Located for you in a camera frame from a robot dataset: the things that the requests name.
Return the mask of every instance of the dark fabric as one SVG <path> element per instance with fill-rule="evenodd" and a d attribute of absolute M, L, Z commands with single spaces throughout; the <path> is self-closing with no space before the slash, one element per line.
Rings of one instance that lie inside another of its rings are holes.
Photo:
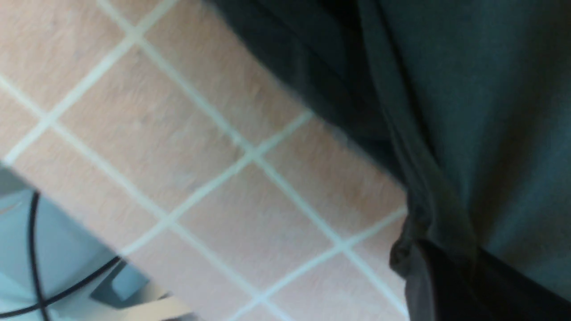
<path fill-rule="evenodd" d="M 427 240 L 482 313 L 571 319 L 571 1 L 210 1 L 406 187 L 391 267 L 407 284 Z M 419 293 L 441 290 L 431 276 Z M 559 296 L 538 300 L 536 283 Z"/>

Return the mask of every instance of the tile floor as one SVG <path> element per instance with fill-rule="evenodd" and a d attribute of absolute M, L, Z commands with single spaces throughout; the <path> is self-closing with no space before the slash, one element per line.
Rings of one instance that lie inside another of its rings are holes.
<path fill-rule="evenodd" d="M 201 0 L 0 0 L 0 46 L 2 163 L 205 320 L 406 320 L 404 193 Z"/>

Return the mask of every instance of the white grout line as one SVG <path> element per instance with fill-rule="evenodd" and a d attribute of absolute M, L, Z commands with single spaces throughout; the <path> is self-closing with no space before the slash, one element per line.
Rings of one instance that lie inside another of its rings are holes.
<path fill-rule="evenodd" d="M 269 302 L 269 299 L 273 294 L 277 293 L 279 290 L 284 288 L 286 285 L 290 284 L 295 279 L 297 279 L 300 276 L 304 275 L 305 273 L 311 271 L 313 268 L 324 263 L 325 261 L 333 258 L 335 255 L 338 255 L 342 252 L 345 252 L 349 248 L 353 247 L 354 245 L 361 243 L 362 241 L 374 236 L 375 234 L 380 232 L 382 229 L 384 229 L 386 226 L 389 226 L 394 221 L 396 221 L 397 219 L 402 217 L 406 212 L 407 212 L 407 208 L 405 206 L 402 206 L 402 207 L 398 208 L 396 211 L 387 215 L 387 217 L 383 218 L 381 221 L 379 221 L 373 227 L 371 227 L 371 228 L 369 228 L 369 229 L 367 229 L 367 230 L 365 230 L 365 231 L 363 231 L 363 232 L 361 232 L 355 236 L 352 236 L 351 238 L 347 239 L 346 241 L 339 244 L 338 246 L 335 246 L 334 248 L 331 248 L 331 249 L 321 253 L 320 255 L 316 256 L 315 258 L 305 262 L 300 267 L 298 267 L 296 270 L 294 270 L 293 272 L 291 272 L 288 275 L 286 275 L 285 277 L 283 277 L 281 280 L 274 283 L 274 285 L 272 285 L 270 288 L 268 288 L 263 294 L 261 294 L 260 296 L 258 296 L 255 299 L 251 300 L 250 302 L 248 302 L 248 304 L 246 304 L 244 307 L 242 307 L 240 310 L 238 310 L 231 318 L 229 318 L 228 321 L 236 321 L 240 317 L 242 317 L 244 314 L 250 312 L 258 304 L 264 303 L 264 302 Z"/>

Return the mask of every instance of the black cable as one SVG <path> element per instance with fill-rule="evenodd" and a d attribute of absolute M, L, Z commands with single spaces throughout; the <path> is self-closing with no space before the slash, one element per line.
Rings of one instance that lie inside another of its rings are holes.
<path fill-rule="evenodd" d="M 43 321 L 50 321 L 50 315 L 47 313 L 46 299 L 43 297 L 42 282 L 39 279 L 38 262 L 35 250 L 35 224 L 36 215 L 38 213 L 39 192 L 34 191 L 32 196 L 32 204 L 30 206 L 30 220 L 28 221 L 28 254 L 30 255 L 30 265 L 32 269 L 32 280 L 34 281 L 34 291 Z"/>
<path fill-rule="evenodd" d="M 37 202 L 38 200 L 36 200 L 36 204 L 34 207 L 34 199 L 32 199 L 32 205 L 30 208 L 30 213 L 32 212 L 32 209 L 34 209 L 34 212 L 37 211 Z M 49 306 L 51 304 L 54 304 L 66 297 L 68 297 L 69 295 L 73 294 L 74 292 L 80 290 L 81 288 L 83 288 L 84 286 L 88 285 L 89 283 L 91 283 L 93 280 L 95 280 L 96 278 L 100 277 L 103 273 L 105 273 L 106 271 L 108 271 L 110 268 L 114 267 L 117 263 L 119 263 L 121 261 L 121 258 L 116 256 L 114 258 L 112 258 L 109 262 L 107 262 L 104 266 L 100 267 L 99 269 L 97 269 L 95 272 L 93 272 L 92 274 L 88 275 L 87 277 L 85 277 L 83 280 L 79 281 L 78 283 L 74 284 L 73 286 L 71 286 L 70 288 L 60 292 L 59 294 L 47 299 L 44 301 L 44 305 L 45 306 Z M 12 318 L 15 316 L 19 316 L 19 315 L 23 315 L 26 313 L 30 313 L 33 312 L 35 310 L 38 310 L 42 308 L 41 304 L 36 303 L 33 306 L 29 306 L 29 307 L 25 307 L 22 309 L 18 309 L 18 310 L 14 310 L 14 311 L 9 311 L 9 312 L 3 312 L 0 313 L 0 319 L 7 319 L 7 318 Z"/>

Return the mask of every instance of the pink tile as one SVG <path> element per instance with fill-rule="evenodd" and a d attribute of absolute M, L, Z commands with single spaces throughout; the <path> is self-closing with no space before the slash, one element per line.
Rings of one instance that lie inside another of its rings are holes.
<path fill-rule="evenodd" d="M 0 91 L 0 159 L 38 123 L 19 103 Z"/>
<path fill-rule="evenodd" d="M 14 168 L 116 250 L 156 223 L 110 177 L 52 131 L 28 147 Z"/>
<path fill-rule="evenodd" d="M 160 3 L 160 0 L 110 0 L 110 2 L 127 20 L 136 25 Z"/>
<path fill-rule="evenodd" d="M 371 227 L 405 203 L 393 180 L 313 120 L 267 155 L 278 172 L 342 237 Z"/>
<path fill-rule="evenodd" d="M 205 1 L 180 1 L 146 37 L 252 143 L 301 111 Z"/>
<path fill-rule="evenodd" d="M 385 281 L 393 293 L 406 305 L 404 297 L 405 281 L 389 268 L 389 258 L 393 243 L 399 238 L 404 218 L 386 226 L 373 237 L 357 244 L 354 249 L 378 276 Z"/>
<path fill-rule="evenodd" d="M 331 246 L 255 165 L 192 207 L 180 222 L 259 288 Z"/>
<path fill-rule="evenodd" d="M 46 110 L 123 38 L 95 1 L 4 0 L 0 30 L 0 72 Z"/>
<path fill-rule="evenodd" d="M 344 256 L 318 265 L 271 300 L 296 321 L 404 321 Z"/>
<path fill-rule="evenodd" d="M 243 155 L 138 47 L 61 120 L 166 210 Z"/>
<path fill-rule="evenodd" d="M 198 251 L 165 231 L 129 256 L 154 281 L 186 302 L 204 320 L 225 320 L 251 297 Z"/>
<path fill-rule="evenodd" d="M 263 306 L 257 306 L 252 311 L 243 315 L 238 321 L 282 321 L 272 315 L 268 309 Z"/>

